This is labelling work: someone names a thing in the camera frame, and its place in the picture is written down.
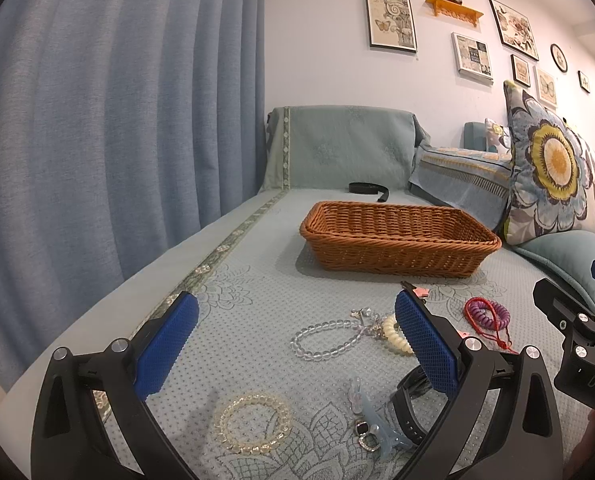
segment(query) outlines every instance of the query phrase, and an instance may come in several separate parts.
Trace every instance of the framed floral picture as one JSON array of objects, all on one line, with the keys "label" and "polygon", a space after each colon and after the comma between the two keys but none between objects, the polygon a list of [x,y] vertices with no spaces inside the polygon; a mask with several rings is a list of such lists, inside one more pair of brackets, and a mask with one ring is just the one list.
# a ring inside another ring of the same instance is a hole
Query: framed floral picture
[{"label": "framed floral picture", "polygon": [[531,72],[529,64],[515,54],[511,54],[511,66],[513,67],[513,79],[527,88],[530,88]]},{"label": "framed floral picture", "polygon": [[537,81],[537,97],[540,101],[557,108],[555,78],[548,72],[535,67],[535,80]]},{"label": "framed floral picture", "polygon": [[517,10],[511,9],[496,0],[490,0],[490,2],[498,25],[501,42],[526,54],[531,59],[539,61],[529,19],[517,12]]},{"label": "framed floral picture", "polygon": [[590,94],[591,84],[589,83],[589,78],[587,77],[587,75],[581,70],[578,70],[578,77],[580,78],[580,86],[582,90],[584,90],[587,94]]},{"label": "framed floral picture", "polygon": [[417,52],[410,0],[367,0],[370,45]]},{"label": "framed floral picture", "polygon": [[455,46],[457,69],[460,73],[467,73],[486,82],[493,81],[486,43],[454,32],[453,46]]}]

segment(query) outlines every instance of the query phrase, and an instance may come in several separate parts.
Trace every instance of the brown woven basket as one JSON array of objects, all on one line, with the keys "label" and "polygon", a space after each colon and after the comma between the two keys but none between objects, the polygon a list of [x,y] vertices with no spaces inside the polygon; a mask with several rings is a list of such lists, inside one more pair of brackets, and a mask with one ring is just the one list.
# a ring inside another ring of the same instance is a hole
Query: brown woven basket
[{"label": "brown woven basket", "polygon": [[325,269],[466,278],[501,240],[452,207],[318,202],[299,228]]}]

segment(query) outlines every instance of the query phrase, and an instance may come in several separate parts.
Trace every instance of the floral pillow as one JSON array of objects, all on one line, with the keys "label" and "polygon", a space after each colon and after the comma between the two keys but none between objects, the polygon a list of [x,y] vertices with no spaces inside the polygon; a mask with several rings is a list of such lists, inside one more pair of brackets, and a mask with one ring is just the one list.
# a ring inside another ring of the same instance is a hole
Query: floral pillow
[{"label": "floral pillow", "polygon": [[511,132],[490,119],[484,120],[486,148],[489,152],[506,155],[511,152]]},{"label": "floral pillow", "polygon": [[595,151],[514,82],[504,82],[504,94],[513,154],[506,241],[595,233]]}]

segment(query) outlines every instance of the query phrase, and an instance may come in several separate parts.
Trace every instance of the pearl bead bracelet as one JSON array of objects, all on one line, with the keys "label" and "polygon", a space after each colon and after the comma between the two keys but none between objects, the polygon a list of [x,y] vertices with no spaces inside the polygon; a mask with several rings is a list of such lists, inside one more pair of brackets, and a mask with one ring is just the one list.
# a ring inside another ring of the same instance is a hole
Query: pearl bead bracelet
[{"label": "pearl bead bracelet", "polygon": [[399,331],[395,330],[395,323],[395,314],[386,316],[384,322],[382,323],[384,337],[386,337],[388,342],[398,350],[401,350],[407,354],[412,354],[413,349],[411,348],[411,345],[409,345],[409,342],[402,334],[399,333]]},{"label": "pearl bead bracelet", "polygon": [[[352,328],[357,330],[357,333],[338,347],[331,348],[330,350],[325,350],[323,352],[311,352],[304,350],[300,343],[300,341],[306,336],[323,332],[325,330],[335,330],[337,328]],[[360,322],[355,319],[338,319],[337,321],[330,320],[328,322],[318,323],[316,325],[310,325],[307,328],[303,328],[293,336],[290,346],[293,352],[295,352],[295,355],[304,361],[326,361],[328,359],[337,357],[340,354],[343,354],[345,351],[353,348],[363,336],[364,330],[365,329],[360,324]]]},{"label": "pearl bead bracelet", "polygon": [[[267,406],[276,411],[277,430],[268,440],[238,442],[228,429],[228,421],[231,419],[232,414],[239,408],[255,404]],[[248,394],[235,399],[226,406],[219,418],[216,418],[215,421],[217,439],[226,447],[226,449],[230,449],[234,453],[253,455],[265,454],[276,449],[276,447],[279,446],[290,433],[292,426],[292,417],[286,403],[282,402],[282,400],[278,399],[276,396],[266,394]]]}]

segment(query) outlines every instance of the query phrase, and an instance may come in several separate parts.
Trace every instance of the wooden wall shelf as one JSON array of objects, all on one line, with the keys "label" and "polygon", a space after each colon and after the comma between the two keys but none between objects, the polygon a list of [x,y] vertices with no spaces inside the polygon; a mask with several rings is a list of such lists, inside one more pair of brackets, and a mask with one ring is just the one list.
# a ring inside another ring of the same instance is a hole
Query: wooden wall shelf
[{"label": "wooden wall shelf", "polygon": [[448,0],[426,0],[426,3],[433,6],[433,11],[436,16],[441,12],[452,18],[472,23],[473,27],[477,27],[477,20],[484,16],[484,13],[479,10],[469,9],[468,7],[454,4]]}]

